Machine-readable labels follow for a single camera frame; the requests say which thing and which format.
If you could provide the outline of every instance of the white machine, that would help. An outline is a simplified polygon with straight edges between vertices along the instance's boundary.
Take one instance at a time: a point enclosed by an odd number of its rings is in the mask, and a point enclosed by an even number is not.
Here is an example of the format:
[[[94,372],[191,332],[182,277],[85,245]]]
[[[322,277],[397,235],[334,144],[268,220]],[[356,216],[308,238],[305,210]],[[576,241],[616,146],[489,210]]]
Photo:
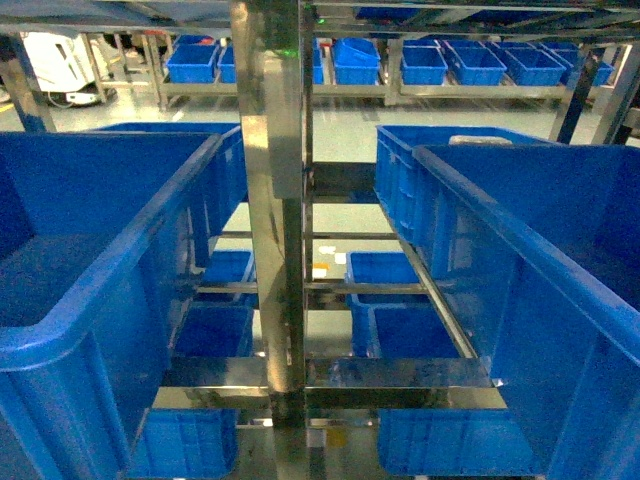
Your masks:
[[[60,108],[100,102],[95,77],[82,38],[50,33],[23,33],[24,46],[40,90]],[[92,44],[101,78],[109,75],[98,45]]]

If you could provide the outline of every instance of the plastic bin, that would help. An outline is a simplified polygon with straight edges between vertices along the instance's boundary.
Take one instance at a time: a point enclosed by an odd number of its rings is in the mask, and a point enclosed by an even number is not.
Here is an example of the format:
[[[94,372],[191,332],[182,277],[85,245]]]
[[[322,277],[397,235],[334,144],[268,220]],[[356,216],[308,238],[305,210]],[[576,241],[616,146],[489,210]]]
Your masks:
[[[194,188],[229,151],[208,134],[0,145],[0,477],[116,478],[183,319]]]
[[[212,83],[217,45],[182,44],[167,60],[173,83]]]
[[[423,210],[418,207],[425,192],[420,189],[420,169],[412,149],[417,145],[446,145],[457,136],[516,144],[547,143],[495,127],[379,126],[375,191],[398,235],[414,245],[420,245],[427,232],[422,228]]]
[[[203,239],[204,235],[218,236],[236,211],[240,202],[247,197],[247,170],[244,164],[244,145],[239,123],[197,123],[197,122],[130,122],[118,123],[99,128],[97,131],[131,133],[219,133],[223,135],[223,158],[214,164],[212,174],[207,175],[204,195],[207,198],[207,224],[194,232]],[[196,244],[195,263],[198,267],[209,264],[209,247],[204,240]]]
[[[456,358],[433,308],[369,310],[371,356]],[[508,410],[380,410],[378,455],[394,475],[534,475],[531,447]]]
[[[344,65],[369,67],[380,63],[380,54],[371,40],[340,38],[333,46],[334,61]]]
[[[640,151],[434,146],[415,154],[430,192],[423,258],[451,282],[445,297],[503,385],[546,478],[636,478]]]
[[[552,50],[575,50],[576,52],[580,50],[580,47],[575,43],[571,42],[542,42],[539,44],[540,48],[552,51]]]
[[[350,252],[347,254],[347,283],[419,283],[402,252]],[[357,357],[366,357],[370,346],[369,308],[380,304],[422,305],[430,308],[426,295],[350,294],[347,304],[353,319],[351,347]]]
[[[443,40],[442,45],[444,48],[450,50],[456,50],[458,48],[485,48],[483,42],[476,40]]]
[[[196,308],[176,345],[176,355],[248,357],[253,350],[253,310]],[[238,453],[237,411],[152,410],[136,446],[130,478],[220,478]]]
[[[507,67],[487,48],[451,50],[449,66],[462,85],[499,85]]]
[[[553,86],[565,67],[541,50],[510,49],[505,52],[508,73],[516,85]]]
[[[233,58],[232,46],[228,46],[224,53],[220,55],[218,69],[220,70],[220,81],[222,83],[236,83],[236,63]]]
[[[174,45],[211,45],[214,42],[213,38],[206,35],[180,35],[173,42]]]
[[[313,83],[322,85],[324,83],[324,68],[322,66],[322,51],[313,49]]]
[[[440,43],[433,38],[420,38],[418,40],[405,40],[402,46],[403,48],[411,48],[411,47],[440,48]]]
[[[214,250],[211,261],[204,272],[205,282],[252,282],[256,279],[256,265],[251,250]],[[199,302],[216,305],[253,307],[258,296],[251,293],[201,293]]]
[[[447,63],[451,63],[453,61],[454,50],[467,48],[486,48],[483,42],[478,42],[476,40],[440,40],[440,45],[442,46],[442,55],[444,56],[444,59],[447,61]]]
[[[580,76],[580,72],[574,71],[575,64],[578,62],[578,51],[577,50],[554,50],[550,54],[553,58],[560,63],[563,67],[565,67],[565,71],[560,78],[560,81],[565,85],[571,84],[575,85],[578,81],[578,77]],[[598,68],[598,73],[596,73],[595,78],[593,79],[593,86],[600,87],[607,83],[609,77],[613,73],[614,68],[606,62],[602,62],[600,64],[600,68]]]
[[[403,48],[402,81],[405,85],[442,85],[447,64],[437,48]]]
[[[509,66],[507,64],[509,57],[506,55],[508,50],[536,50],[536,47],[533,44],[527,42],[487,42],[487,48],[491,50],[507,67]]]
[[[378,83],[380,54],[376,46],[363,38],[341,38],[334,46],[336,82],[340,85]]]

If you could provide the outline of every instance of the metal shelf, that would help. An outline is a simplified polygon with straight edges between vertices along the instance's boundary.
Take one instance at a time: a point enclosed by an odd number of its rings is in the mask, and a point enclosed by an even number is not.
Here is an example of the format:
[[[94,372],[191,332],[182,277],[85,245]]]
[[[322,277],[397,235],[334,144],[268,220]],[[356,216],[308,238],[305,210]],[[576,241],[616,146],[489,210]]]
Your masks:
[[[227,36],[230,32],[235,45],[237,86],[219,83],[174,85],[166,82],[157,45],[154,46],[155,38],[148,37],[152,77],[157,82],[161,103],[170,95],[238,96],[249,184],[251,235],[259,279],[257,285],[246,288],[257,287],[266,357],[203,360],[197,365],[189,360],[176,361],[165,377],[155,406],[189,408],[197,398],[199,403],[196,404],[200,406],[269,407],[278,478],[293,480],[308,478],[309,449],[301,448],[307,442],[307,427],[330,425],[320,421],[322,415],[312,409],[337,409],[336,416],[340,419],[342,409],[348,408],[504,408],[499,390],[477,360],[472,343],[451,315],[413,248],[404,242],[401,242],[402,247],[416,270],[420,286],[393,288],[420,291],[431,297],[463,357],[445,361],[451,375],[438,378],[430,375],[429,372],[441,371],[441,365],[436,365],[438,362],[435,361],[315,359],[305,355],[307,311],[332,308],[330,305],[336,303],[339,295],[359,288],[312,281],[312,242],[318,238],[313,231],[313,205],[346,203],[350,192],[370,191],[373,184],[372,164],[314,164],[312,92],[328,96],[379,96],[388,103],[402,96],[562,97],[552,139],[568,143],[603,55],[603,50],[596,46],[640,39],[638,24],[634,23],[640,19],[637,2],[544,0],[532,7],[524,0],[508,0],[500,2],[499,6],[486,0],[416,0],[411,6],[422,11],[403,22],[361,20],[354,10],[361,6],[407,7],[402,0],[314,0],[307,3],[234,0],[230,2],[229,18],[193,21],[176,20],[155,9],[157,4],[171,3],[168,0],[153,4],[146,0],[104,3],[113,4],[128,14],[122,18],[10,18],[0,14],[0,25],[5,32],[61,27],[81,32],[160,29],[215,36]],[[179,4],[189,8],[190,3],[207,4],[208,0]],[[544,15],[531,21],[486,24],[472,19],[480,10],[541,11]],[[590,13],[588,19],[579,15],[583,12]],[[315,88],[311,85],[314,35],[385,35],[393,58],[399,59],[400,39],[422,34],[585,41],[581,50],[580,80],[575,89],[544,87],[530,90],[504,85],[498,88],[408,87],[399,84],[399,62],[394,61],[388,72],[392,79],[388,85],[322,85]],[[25,129],[53,131],[53,122],[19,36],[0,37],[0,50],[0,75],[12,94]],[[640,44],[627,53],[596,141],[623,142],[626,130],[630,131],[630,126],[636,124],[631,123],[635,113],[627,112],[630,107],[640,106],[639,50]],[[298,55],[280,55],[282,51],[298,52]],[[231,291],[238,286],[210,285],[209,288]],[[374,288],[391,289],[384,285]],[[346,380],[336,383],[328,377],[331,371],[357,372],[358,375],[345,373],[341,378]],[[439,401],[443,395],[447,398],[446,404]]]

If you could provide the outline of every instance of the gray floor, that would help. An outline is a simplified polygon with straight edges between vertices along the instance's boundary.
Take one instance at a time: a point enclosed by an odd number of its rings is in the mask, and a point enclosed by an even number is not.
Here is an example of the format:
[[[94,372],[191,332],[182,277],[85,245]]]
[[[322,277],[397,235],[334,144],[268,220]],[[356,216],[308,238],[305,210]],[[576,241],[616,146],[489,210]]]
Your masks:
[[[160,113],[153,96],[121,90],[108,105],[69,110],[52,109],[59,131],[81,131],[129,121],[237,121],[237,102],[233,99],[195,98],[181,101]],[[555,117],[553,105],[540,101],[416,101],[385,108],[377,101],[323,100],[314,113],[315,160],[321,162],[375,161],[376,131],[380,124],[492,125],[547,137]],[[575,143],[590,143],[599,116],[587,111],[580,120]],[[15,110],[0,106],[0,130],[20,131]],[[390,231],[377,206],[320,205],[315,209],[317,231]],[[241,206],[228,229],[248,230],[246,205]],[[221,240],[221,248],[248,248],[245,240]],[[398,250],[393,241],[318,241],[314,261],[327,277],[344,275],[344,252],[349,250]],[[350,350],[348,312],[312,312],[309,317],[308,350],[323,355],[345,355]],[[260,327],[255,322],[257,349]],[[313,478],[385,479],[389,478],[372,459],[375,431],[359,429],[344,432],[342,446],[325,442],[324,455],[314,460]],[[242,430],[241,455],[232,478],[274,478],[269,430]]]

